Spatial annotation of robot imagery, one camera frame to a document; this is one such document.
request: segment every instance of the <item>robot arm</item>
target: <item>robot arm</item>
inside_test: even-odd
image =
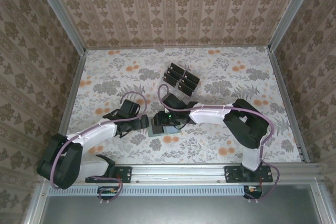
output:
[[[154,117],[154,124],[159,126],[177,126],[182,124],[214,123],[226,125],[237,141],[243,146],[242,165],[254,172],[260,165],[260,141],[267,133],[268,122],[252,113],[224,109],[225,106],[248,109],[258,112],[252,105],[243,99],[237,99],[233,104],[224,105],[222,109],[202,108],[203,104],[190,102],[185,104],[176,96],[168,93],[162,100],[166,105],[175,109],[201,109],[176,112],[160,111]]]
[[[113,177],[114,161],[103,155],[89,154],[88,151],[113,136],[119,135],[122,138],[132,130],[147,128],[149,126],[147,115],[128,122],[107,123],[110,120],[133,118],[138,114],[139,108],[138,104],[125,100],[120,109],[103,116],[97,126],[90,126],[68,136],[54,135],[37,167],[37,173],[50,180],[51,168],[56,155],[69,139],[75,137],[57,162],[53,176],[54,183],[66,189],[77,179],[90,176]]]

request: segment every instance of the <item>aluminum frame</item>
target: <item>aluminum frame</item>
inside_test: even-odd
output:
[[[128,187],[142,186],[211,186],[256,185],[258,183],[226,183],[225,166],[239,164],[190,164],[190,165],[129,165],[132,167],[132,179]],[[335,223],[335,213],[331,207],[323,176],[318,164],[313,163],[273,163],[280,170],[279,185],[310,185],[323,224]],[[102,185],[77,181],[75,186]],[[25,224],[40,223],[45,202],[48,197],[49,182],[37,186]]]
[[[80,35],[77,33],[77,29],[72,23],[71,18],[67,13],[66,7],[61,3],[60,0],[47,0],[47,1],[54,10],[58,20],[61,22],[62,27],[69,36],[78,54],[82,57],[85,54],[85,44]]]
[[[285,13],[283,14],[269,42],[271,50],[275,50],[280,44],[282,37],[285,35],[286,30],[288,29],[290,23],[293,21],[303,1],[304,0],[290,0],[285,10]]]
[[[76,100],[76,95],[77,95],[78,88],[79,88],[80,79],[84,71],[85,61],[86,61],[86,55],[84,55],[83,57],[80,57],[78,65],[77,65],[75,77],[74,77],[74,80],[72,82],[72,86],[70,89],[67,105],[64,109],[64,114],[63,114],[61,124],[58,129],[59,134],[62,134],[62,135],[67,134],[72,110],[75,105],[75,100]]]
[[[298,121],[296,120],[294,110],[293,110],[293,107],[290,102],[289,95],[286,89],[285,81],[283,80],[283,77],[281,75],[281,70],[280,70],[276,55],[269,48],[267,48],[267,52],[268,52],[268,57],[271,62],[272,68],[273,68],[275,78],[278,83],[280,94],[281,94],[283,104],[286,109],[288,121],[289,121],[290,127],[292,128],[294,138],[300,146],[300,151],[301,151],[301,155],[303,156],[303,160],[308,163],[310,162],[310,160],[309,160],[309,156],[307,153],[307,149],[303,142],[303,138],[302,138],[302,135],[299,129]]]

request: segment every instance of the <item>floral tablecloth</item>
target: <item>floral tablecloth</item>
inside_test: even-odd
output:
[[[174,62],[200,78],[195,101],[229,104],[243,98],[274,122],[276,133],[266,144],[266,161],[300,162],[265,47],[92,50],[86,55],[68,133],[119,108],[120,97],[130,90],[146,96],[148,116],[162,110],[156,92]],[[128,99],[143,104],[139,96]],[[230,131],[213,124],[188,125],[181,133],[160,137],[148,137],[147,130],[133,131],[89,152],[102,153],[117,164],[239,163],[242,158],[242,148]]]

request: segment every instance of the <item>gray metal panel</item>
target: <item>gray metal panel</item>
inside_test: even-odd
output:
[[[287,31],[290,23],[292,22],[295,14],[298,12],[299,8],[301,7],[303,0],[290,0],[287,9],[282,16],[274,34],[269,42],[270,49],[275,51],[278,47],[282,37],[284,36],[285,32]]]
[[[269,59],[271,61],[271,65],[273,67],[275,78],[278,82],[278,87],[279,87],[280,94],[281,94],[281,97],[282,97],[282,100],[283,100],[283,104],[284,104],[286,112],[287,112],[287,116],[288,116],[290,126],[292,128],[294,139],[297,141],[297,143],[301,147],[301,151],[302,151],[304,161],[308,163],[308,162],[310,162],[309,161],[309,156],[308,156],[306,147],[305,147],[304,142],[303,142],[303,138],[302,138],[302,135],[301,135],[301,132],[300,132],[300,129],[299,129],[298,121],[296,120],[294,110],[293,110],[292,104],[291,104],[290,99],[289,99],[289,95],[288,95],[286,85],[285,85],[285,82],[284,82],[282,74],[281,74],[281,70],[280,70],[280,67],[279,67],[279,64],[278,64],[278,60],[275,56],[274,51],[270,51],[269,49],[268,49],[268,56],[269,56]]]
[[[41,223],[122,224],[318,224],[310,186],[279,186],[252,203],[232,197],[120,197],[109,204],[97,197],[48,197]]]
[[[61,3],[60,0],[47,0],[49,5],[54,10],[57,18],[61,22],[64,30],[67,32],[70,40],[78,51],[79,55],[82,57],[85,53],[85,46],[80,36],[77,33],[77,30],[74,24],[71,22],[70,17],[67,14],[66,8]]]
[[[71,186],[65,190],[55,190],[49,187],[48,196],[97,196],[99,187],[101,186]],[[243,186],[124,185],[120,196],[242,196],[244,194]]]

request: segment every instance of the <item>purple cable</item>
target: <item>purple cable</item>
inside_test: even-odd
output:
[[[113,123],[117,123],[117,122],[127,122],[127,121],[133,121],[135,119],[138,119],[140,118],[147,110],[147,100],[145,98],[145,96],[143,96],[143,94],[141,93],[138,93],[136,91],[129,91],[129,92],[126,92],[120,99],[120,103],[122,103],[122,100],[123,98],[130,94],[130,93],[134,93],[134,94],[138,94],[142,97],[142,99],[144,100],[145,102],[145,109],[143,110],[143,112],[141,114],[138,114],[137,116],[133,117],[133,118],[126,118],[126,119],[117,119],[117,120],[113,120],[113,121],[105,121],[105,122],[102,122],[100,125],[99,124],[95,124],[94,126],[82,131],[80,133],[81,136],[85,135],[86,133],[94,130],[95,128],[98,128],[100,127],[101,125],[107,125],[107,124],[113,124]],[[79,134],[75,135],[74,137],[72,137],[71,139],[69,139],[62,147],[61,149],[59,150],[59,152],[57,153],[56,157],[55,157],[55,160],[54,160],[54,163],[52,164],[52,167],[51,167],[51,171],[50,171],[50,184],[51,184],[51,187],[53,189],[60,189],[59,187],[55,186],[55,183],[54,183],[54,173],[55,173],[55,169],[56,169],[56,165],[57,165],[57,162],[60,158],[60,156],[62,155],[63,151],[65,150],[65,148],[72,142],[74,141],[75,139],[77,139],[79,136]]]
[[[120,188],[119,188],[119,190],[117,191],[117,193],[113,196],[113,198],[111,198],[111,199],[109,199],[109,201],[113,201],[113,200],[115,200],[118,196],[119,196],[119,194],[121,193],[121,190],[122,190],[122,188],[123,188],[123,182],[120,180],[120,179],[118,179],[118,178],[101,178],[101,177],[97,177],[97,176],[92,176],[91,178],[94,178],[94,179],[99,179],[99,180],[114,180],[114,181],[117,181],[117,182],[119,182],[119,184],[120,184]],[[102,188],[100,191],[99,191],[99,195],[98,195],[98,198],[100,199],[100,200],[102,200],[102,201],[107,201],[107,200],[103,200],[102,198],[101,198],[101,194],[102,194],[102,192],[103,191],[106,191],[106,190],[108,190],[108,188]]]
[[[264,152],[264,144],[273,136],[274,132],[275,132],[275,127],[274,127],[274,124],[272,123],[272,121],[270,119],[268,119],[266,116],[264,116],[263,114],[259,113],[259,112],[256,112],[256,111],[253,111],[253,110],[248,110],[248,109],[243,109],[243,108],[236,108],[236,107],[233,107],[233,106],[225,106],[225,105],[222,105],[222,106],[211,106],[211,105],[205,105],[205,106],[199,106],[199,107],[193,107],[193,108],[189,108],[189,109],[175,109],[175,108],[172,108],[172,107],[169,107],[168,105],[166,105],[163,101],[162,101],[162,98],[160,96],[160,90],[161,88],[165,86],[166,89],[167,89],[167,93],[166,95],[169,93],[169,87],[167,84],[161,84],[158,88],[158,95],[157,97],[159,98],[159,101],[160,103],[165,107],[167,108],[168,110],[171,110],[171,111],[176,111],[176,112],[185,112],[185,111],[191,111],[191,110],[199,110],[199,109],[228,109],[228,110],[237,110],[237,111],[244,111],[244,112],[248,112],[248,113],[251,113],[251,114],[254,114],[254,115],[257,115],[259,117],[261,117],[262,119],[264,119],[266,122],[268,122],[269,126],[271,127],[271,132],[269,133],[269,135],[264,139],[262,140],[261,142],[261,147],[260,147],[260,156],[259,156],[259,159],[261,162],[263,162],[265,165],[268,165],[270,167],[272,167],[273,169],[275,169],[277,171],[277,179],[276,181],[274,182],[274,185],[272,187],[272,189],[265,195],[265,196],[262,196],[261,198],[259,198],[258,200],[262,200],[262,199],[265,199],[266,197],[268,197],[272,192],[273,190],[276,188],[278,182],[279,182],[279,178],[280,178],[280,171],[278,168],[276,168],[274,165],[270,165],[268,163],[266,163],[265,161],[263,161],[263,152]]]

